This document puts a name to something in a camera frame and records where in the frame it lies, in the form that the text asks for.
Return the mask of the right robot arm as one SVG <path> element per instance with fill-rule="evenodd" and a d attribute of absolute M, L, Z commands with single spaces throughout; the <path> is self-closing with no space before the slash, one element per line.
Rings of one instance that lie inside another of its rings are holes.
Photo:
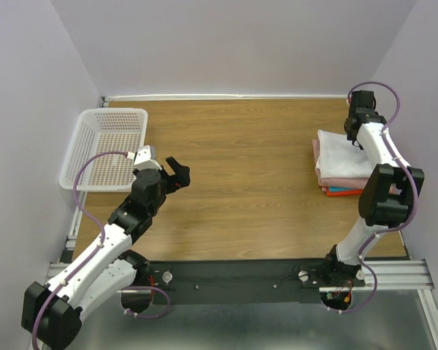
<path fill-rule="evenodd" d="M 372 173 L 358 200 L 359 218 L 325 256 L 322 277 L 330 286 L 356 279 L 366 254 L 380 238 L 413 220 L 425 179 L 423 170 L 412 167 L 396 148 L 389 120 L 376 110 L 374 92 L 353 89 L 348 102 L 347 139 L 365 151 Z"/>

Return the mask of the white t shirt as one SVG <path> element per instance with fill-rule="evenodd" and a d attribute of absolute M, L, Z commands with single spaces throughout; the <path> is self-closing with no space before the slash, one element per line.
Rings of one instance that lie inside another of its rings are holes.
<path fill-rule="evenodd" d="M 318 130 L 312 145 L 315 169 L 321 179 L 367 179 L 372 173 L 364 151 L 342 134 Z"/>

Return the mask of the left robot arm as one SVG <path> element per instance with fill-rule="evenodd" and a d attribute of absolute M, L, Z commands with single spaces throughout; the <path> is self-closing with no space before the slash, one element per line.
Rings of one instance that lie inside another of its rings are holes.
<path fill-rule="evenodd" d="M 65 349 L 76 338 L 95 308 L 120 289 L 129 289 L 139 268 L 127 260 L 128 251 L 150 228 L 167 195 L 188 187 L 190 169 L 173 157 L 168 174 L 151 155 L 125 153 L 134 161 L 131 192 L 97 223 L 94 241 L 45 284 L 32 283 L 25 291 L 21 326 L 31 334 L 31 346 Z"/>

